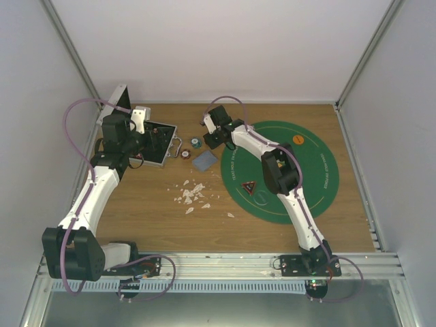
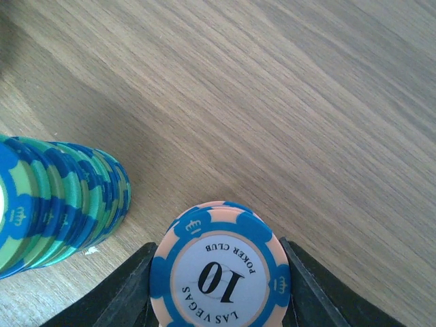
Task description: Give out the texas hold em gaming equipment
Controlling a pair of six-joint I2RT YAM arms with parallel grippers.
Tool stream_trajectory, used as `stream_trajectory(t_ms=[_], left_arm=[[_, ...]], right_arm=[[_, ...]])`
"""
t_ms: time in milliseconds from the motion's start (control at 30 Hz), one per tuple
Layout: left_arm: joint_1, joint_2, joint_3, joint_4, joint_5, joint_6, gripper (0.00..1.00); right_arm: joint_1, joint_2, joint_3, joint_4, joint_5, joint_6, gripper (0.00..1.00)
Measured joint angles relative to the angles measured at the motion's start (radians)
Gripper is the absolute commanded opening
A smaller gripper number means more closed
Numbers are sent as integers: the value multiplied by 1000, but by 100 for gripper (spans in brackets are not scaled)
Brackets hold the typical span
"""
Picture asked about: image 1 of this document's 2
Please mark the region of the red triangle dealer button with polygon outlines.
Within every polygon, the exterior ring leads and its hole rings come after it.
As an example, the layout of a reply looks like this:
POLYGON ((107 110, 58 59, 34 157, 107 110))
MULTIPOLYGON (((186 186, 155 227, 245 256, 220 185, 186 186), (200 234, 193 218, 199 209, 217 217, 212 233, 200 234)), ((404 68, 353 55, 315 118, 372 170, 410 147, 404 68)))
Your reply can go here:
POLYGON ((257 182, 256 181, 249 181, 244 182, 241 184, 241 187, 250 195, 252 196, 255 192, 257 182))

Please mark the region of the clear round button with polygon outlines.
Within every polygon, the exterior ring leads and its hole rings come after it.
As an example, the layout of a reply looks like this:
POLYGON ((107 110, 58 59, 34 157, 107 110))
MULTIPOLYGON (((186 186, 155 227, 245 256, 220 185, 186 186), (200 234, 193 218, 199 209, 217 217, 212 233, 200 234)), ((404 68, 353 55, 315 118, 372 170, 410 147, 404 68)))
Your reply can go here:
POLYGON ((264 190, 256 191, 253 195, 253 201, 258 206, 266 206, 270 202, 270 193, 264 190))

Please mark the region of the orange big blind button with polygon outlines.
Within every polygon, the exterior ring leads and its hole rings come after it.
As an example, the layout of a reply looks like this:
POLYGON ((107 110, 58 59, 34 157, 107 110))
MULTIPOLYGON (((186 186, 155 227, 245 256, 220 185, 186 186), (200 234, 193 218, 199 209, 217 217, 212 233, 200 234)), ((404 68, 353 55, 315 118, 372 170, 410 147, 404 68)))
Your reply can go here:
POLYGON ((305 139, 302 135, 295 135, 293 136, 292 140, 296 145, 302 145, 305 142, 305 139))

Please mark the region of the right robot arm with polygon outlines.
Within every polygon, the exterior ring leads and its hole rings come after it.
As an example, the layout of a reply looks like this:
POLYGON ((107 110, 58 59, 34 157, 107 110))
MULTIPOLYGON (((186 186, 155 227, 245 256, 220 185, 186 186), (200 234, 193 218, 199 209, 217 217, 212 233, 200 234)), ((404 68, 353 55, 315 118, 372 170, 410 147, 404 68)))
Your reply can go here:
POLYGON ((260 160, 264 184, 279 198, 296 231, 302 269, 311 276, 326 270, 332 252, 306 203, 302 169, 291 145, 265 138, 243 120, 232 119, 223 106, 207 110, 201 125, 208 130, 204 141, 211 149, 233 144, 260 160))

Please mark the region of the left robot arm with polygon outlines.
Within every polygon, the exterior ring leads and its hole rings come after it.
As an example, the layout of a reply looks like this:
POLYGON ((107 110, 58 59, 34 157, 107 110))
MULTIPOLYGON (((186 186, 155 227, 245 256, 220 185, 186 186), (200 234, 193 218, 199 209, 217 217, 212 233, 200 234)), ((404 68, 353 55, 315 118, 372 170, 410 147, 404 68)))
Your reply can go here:
POLYGON ((87 180, 65 218, 46 228, 42 244, 52 278, 97 281, 111 268, 125 275, 140 269, 135 243, 115 241, 100 245, 95 237, 104 208, 128 167, 130 159, 150 146, 146 110, 131 116, 111 114, 102 121, 103 137, 96 142, 87 180))

